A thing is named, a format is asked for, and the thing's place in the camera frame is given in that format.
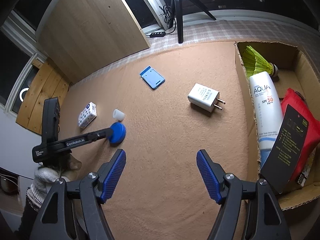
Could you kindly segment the blue round lid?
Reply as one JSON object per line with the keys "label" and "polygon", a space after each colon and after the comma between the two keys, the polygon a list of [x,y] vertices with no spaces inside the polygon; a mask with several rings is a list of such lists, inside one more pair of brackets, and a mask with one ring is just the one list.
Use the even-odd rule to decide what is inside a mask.
{"label": "blue round lid", "polygon": [[126,128],[120,122],[115,122],[111,125],[110,129],[112,129],[112,135],[108,137],[108,140],[111,144],[119,144],[121,143],[126,135]]}

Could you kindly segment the small white cap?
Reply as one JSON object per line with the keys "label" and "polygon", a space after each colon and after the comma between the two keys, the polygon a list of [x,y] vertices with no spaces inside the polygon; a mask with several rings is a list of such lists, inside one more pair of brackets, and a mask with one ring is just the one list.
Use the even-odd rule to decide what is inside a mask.
{"label": "small white cap", "polygon": [[112,113],[112,117],[117,121],[122,122],[125,118],[125,113],[123,113],[119,109],[115,109]]}

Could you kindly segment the white tissue pack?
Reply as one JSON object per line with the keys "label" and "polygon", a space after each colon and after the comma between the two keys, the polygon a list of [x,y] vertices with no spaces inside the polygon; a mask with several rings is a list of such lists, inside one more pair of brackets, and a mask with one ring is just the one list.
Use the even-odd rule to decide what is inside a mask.
{"label": "white tissue pack", "polygon": [[90,102],[81,111],[78,117],[78,126],[82,129],[86,128],[97,117],[97,108],[95,103]]}

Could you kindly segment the black package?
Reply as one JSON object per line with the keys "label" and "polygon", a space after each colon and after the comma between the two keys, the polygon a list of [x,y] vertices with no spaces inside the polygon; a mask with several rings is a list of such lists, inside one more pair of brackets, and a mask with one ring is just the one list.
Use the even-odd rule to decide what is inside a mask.
{"label": "black package", "polygon": [[300,130],[295,114],[297,112],[288,105],[274,146],[260,170],[260,175],[278,194],[289,183],[302,148],[300,133],[304,130]]}

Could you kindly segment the blue phone stand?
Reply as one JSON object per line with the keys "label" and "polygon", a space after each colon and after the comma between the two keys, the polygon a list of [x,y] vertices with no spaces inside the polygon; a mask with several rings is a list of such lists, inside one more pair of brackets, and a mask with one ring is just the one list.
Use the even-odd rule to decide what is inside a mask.
{"label": "blue phone stand", "polygon": [[151,66],[146,67],[142,72],[140,72],[140,77],[153,90],[157,89],[161,84],[165,82],[165,78]]}

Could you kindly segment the white sunscreen tube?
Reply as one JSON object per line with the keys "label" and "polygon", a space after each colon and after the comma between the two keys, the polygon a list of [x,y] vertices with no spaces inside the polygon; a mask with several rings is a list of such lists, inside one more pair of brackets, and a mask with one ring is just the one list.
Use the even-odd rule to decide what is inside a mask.
{"label": "white sunscreen tube", "polygon": [[250,76],[249,85],[257,121],[260,166],[263,166],[278,136],[283,113],[277,90],[267,72]]}

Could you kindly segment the white power adapter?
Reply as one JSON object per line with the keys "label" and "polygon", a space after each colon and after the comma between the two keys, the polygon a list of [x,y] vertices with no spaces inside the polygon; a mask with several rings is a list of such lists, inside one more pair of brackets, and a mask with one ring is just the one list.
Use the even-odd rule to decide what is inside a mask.
{"label": "white power adapter", "polygon": [[210,113],[212,113],[215,108],[222,110],[222,107],[219,105],[219,103],[224,105],[226,104],[225,101],[220,99],[219,91],[199,83],[195,83],[187,98],[190,103]]}

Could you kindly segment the red fabric pouch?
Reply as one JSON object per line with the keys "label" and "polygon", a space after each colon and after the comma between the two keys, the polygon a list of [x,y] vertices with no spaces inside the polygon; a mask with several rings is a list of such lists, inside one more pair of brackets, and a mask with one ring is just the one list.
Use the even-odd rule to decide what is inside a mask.
{"label": "red fabric pouch", "polygon": [[292,88],[287,89],[281,101],[283,114],[285,114],[288,105],[297,112],[294,117],[298,120],[300,130],[304,130],[304,133],[300,133],[300,145],[302,147],[300,156],[290,178],[293,181],[301,174],[311,152],[319,144],[319,120],[313,116],[302,96]]}

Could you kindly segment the yellow green shuttlecock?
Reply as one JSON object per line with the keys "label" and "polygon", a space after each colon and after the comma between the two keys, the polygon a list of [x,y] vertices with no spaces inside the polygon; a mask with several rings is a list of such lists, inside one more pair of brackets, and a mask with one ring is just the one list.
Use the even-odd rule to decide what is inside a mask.
{"label": "yellow green shuttlecock", "polygon": [[278,67],[268,62],[252,46],[246,46],[242,60],[248,78],[262,72],[267,72],[270,77],[278,76]]}

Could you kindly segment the pine wood plank panel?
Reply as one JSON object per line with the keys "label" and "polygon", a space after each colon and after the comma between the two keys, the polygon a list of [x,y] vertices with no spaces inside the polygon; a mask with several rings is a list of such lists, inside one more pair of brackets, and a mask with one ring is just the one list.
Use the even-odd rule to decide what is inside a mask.
{"label": "pine wood plank panel", "polygon": [[50,58],[40,66],[18,111],[16,123],[41,134],[44,101],[57,97],[59,104],[67,95],[70,81]]}

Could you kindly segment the orange-brown blanket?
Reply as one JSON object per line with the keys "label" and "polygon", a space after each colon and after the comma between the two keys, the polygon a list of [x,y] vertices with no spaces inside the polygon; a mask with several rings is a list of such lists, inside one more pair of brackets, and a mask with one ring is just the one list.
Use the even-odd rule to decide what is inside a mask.
{"label": "orange-brown blanket", "polygon": [[[153,90],[141,77],[151,66],[165,78]],[[220,92],[212,113],[189,102],[195,83]],[[62,139],[80,134],[78,115],[97,106],[87,132],[125,113],[126,166],[103,211],[116,239],[206,239],[219,206],[196,166],[208,152],[227,172],[247,176],[248,131],[233,42],[209,42],[153,54],[74,85],[61,107]]]}

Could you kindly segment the black power strip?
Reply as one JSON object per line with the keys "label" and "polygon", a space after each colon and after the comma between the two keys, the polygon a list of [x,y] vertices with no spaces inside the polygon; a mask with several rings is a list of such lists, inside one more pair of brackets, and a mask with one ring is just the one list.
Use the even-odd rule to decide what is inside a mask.
{"label": "black power strip", "polygon": [[158,31],[158,32],[153,32],[149,34],[150,38],[156,38],[156,37],[164,37],[167,33],[165,31]]}

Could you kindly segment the light wooden board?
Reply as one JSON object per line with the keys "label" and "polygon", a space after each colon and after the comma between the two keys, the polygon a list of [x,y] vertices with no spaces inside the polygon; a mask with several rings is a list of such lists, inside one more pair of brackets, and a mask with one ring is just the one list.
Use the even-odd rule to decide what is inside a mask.
{"label": "light wooden board", "polygon": [[125,0],[52,0],[36,40],[73,83],[150,48]]}

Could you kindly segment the cardboard box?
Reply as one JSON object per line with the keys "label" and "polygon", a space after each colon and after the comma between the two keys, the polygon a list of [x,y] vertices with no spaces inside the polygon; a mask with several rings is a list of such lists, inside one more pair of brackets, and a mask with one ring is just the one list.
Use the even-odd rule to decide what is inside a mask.
{"label": "cardboard box", "polygon": [[319,153],[319,71],[303,51],[280,42],[236,42],[235,64],[248,128],[249,181],[280,195],[282,210],[319,197],[319,160],[304,187],[296,180]]}

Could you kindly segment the black tripod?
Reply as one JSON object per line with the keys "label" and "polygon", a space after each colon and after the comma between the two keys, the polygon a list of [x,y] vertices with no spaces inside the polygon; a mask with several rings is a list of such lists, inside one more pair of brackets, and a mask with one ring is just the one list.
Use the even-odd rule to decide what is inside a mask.
{"label": "black tripod", "polygon": [[[200,0],[188,0],[193,5],[196,5],[201,11],[203,11],[209,18],[212,20],[216,20],[216,17],[213,16],[208,8],[200,1]],[[175,30],[177,31],[177,39],[178,43],[182,44],[184,37],[183,37],[183,5],[182,0],[170,0],[169,5],[169,28],[175,26]]]}

